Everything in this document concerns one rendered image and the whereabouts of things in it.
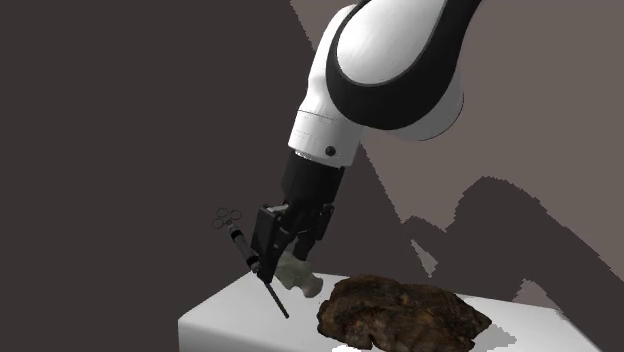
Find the brown rough rock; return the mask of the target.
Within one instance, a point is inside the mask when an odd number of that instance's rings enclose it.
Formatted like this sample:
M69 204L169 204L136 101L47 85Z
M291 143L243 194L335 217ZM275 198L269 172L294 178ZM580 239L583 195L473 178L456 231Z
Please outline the brown rough rock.
M324 337L383 352L469 352L492 324L450 291L375 275L336 283L317 320Z

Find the pale bone-shaped object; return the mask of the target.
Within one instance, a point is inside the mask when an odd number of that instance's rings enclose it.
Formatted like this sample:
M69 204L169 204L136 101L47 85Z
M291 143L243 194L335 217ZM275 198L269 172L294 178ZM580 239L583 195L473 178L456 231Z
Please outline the pale bone-shaped object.
M287 289L299 288L306 298L316 297L323 288L323 279L312 272L311 264L294 256L294 245L288 245L280 256L275 277Z

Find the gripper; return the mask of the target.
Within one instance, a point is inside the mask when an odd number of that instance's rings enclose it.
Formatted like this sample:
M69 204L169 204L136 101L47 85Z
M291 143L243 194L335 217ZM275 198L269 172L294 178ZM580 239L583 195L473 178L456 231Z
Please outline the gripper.
M331 167L306 159L292 152L281 181L283 203L262 206L257 213L252 236L252 249L258 254L257 276L270 284L278 261L286 247L296 238L296 216L289 206L297 204L324 205L315 209L298 232L293 255L306 261L317 241L321 241L334 212L335 201L344 167Z

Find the white box-shaped furniture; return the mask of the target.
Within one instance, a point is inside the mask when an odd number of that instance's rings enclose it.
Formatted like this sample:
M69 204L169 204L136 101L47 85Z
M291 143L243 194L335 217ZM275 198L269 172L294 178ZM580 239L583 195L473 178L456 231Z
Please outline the white box-shaped furniture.
M179 351L382 352L353 348L317 332L320 305L342 279L321 278L323 289L311 299L272 283L289 313L284 317L254 274L242 276L179 319ZM462 299L492 320L470 352L603 352L554 309L468 295Z

